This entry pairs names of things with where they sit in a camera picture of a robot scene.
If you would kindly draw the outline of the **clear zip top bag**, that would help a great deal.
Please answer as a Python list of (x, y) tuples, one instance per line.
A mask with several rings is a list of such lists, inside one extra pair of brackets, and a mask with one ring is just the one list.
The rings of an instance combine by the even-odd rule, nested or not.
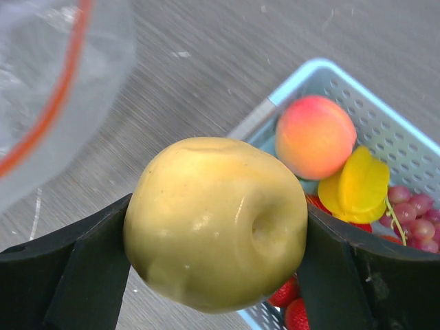
[(135, 59), (128, 1), (1, 2), (1, 208), (59, 174)]

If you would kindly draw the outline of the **yellow apple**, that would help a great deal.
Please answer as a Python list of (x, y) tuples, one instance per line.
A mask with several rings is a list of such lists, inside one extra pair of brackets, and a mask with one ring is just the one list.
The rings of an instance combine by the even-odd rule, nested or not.
[(307, 202), (274, 156), (240, 140), (192, 137), (144, 169), (123, 237), (152, 290), (204, 313), (226, 313), (268, 298), (298, 269)]

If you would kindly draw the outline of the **purple grape bunch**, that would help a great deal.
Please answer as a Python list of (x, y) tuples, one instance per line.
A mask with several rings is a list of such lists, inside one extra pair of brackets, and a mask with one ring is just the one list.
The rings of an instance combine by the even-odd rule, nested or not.
[(379, 223), (395, 235), (384, 238), (434, 254), (439, 253), (439, 210), (434, 199), (424, 193), (411, 193), (405, 186), (388, 189), (387, 210)]

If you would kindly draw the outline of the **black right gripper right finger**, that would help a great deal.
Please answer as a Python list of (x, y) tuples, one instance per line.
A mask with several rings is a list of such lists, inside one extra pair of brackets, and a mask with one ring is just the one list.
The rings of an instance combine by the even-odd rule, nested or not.
[(311, 329), (439, 329), (439, 255), (309, 206), (297, 271)]

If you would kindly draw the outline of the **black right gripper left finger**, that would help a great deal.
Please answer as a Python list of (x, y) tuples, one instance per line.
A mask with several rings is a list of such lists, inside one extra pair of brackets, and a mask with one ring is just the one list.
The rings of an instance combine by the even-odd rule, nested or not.
[(2, 329), (115, 329), (131, 266), (130, 198), (1, 252)]

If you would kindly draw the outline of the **red strawberry bunch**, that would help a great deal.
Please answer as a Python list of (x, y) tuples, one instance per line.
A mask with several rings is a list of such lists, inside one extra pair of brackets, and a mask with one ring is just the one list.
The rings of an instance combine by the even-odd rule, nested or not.
[[(306, 200), (323, 210), (325, 213), (332, 215), (332, 213), (327, 210), (324, 205), (319, 200), (318, 196), (306, 194)], [(371, 224), (358, 224), (358, 223), (350, 223), (353, 226), (356, 226), (363, 231), (372, 233)], [(393, 243), (398, 243), (403, 245), (401, 239), (395, 238), (389, 235), (379, 235), (380, 237), (392, 241)], [(278, 290), (276, 291), (270, 298), (268, 299), (268, 303), (274, 307), (280, 307), (281, 309), (285, 309), (284, 317), (285, 317), (285, 326), (287, 329), (294, 330), (309, 330), (309, 321), (307, 318), (307, 313), (305, 310), (305, 304), (303, 299), (300, 297), (300, 286), (298, 284), (297, 275), (294, 274), (289, 280)]]

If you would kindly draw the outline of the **orange pink peach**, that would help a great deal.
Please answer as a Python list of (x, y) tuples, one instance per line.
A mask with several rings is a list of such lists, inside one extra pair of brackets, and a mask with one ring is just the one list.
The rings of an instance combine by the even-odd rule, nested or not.
[(296, 176), (317, 181), (344, 165), (356, 140), (345, 110), (328, 98), (309, 95), (292, 102), (279, 118), (275, 149)]

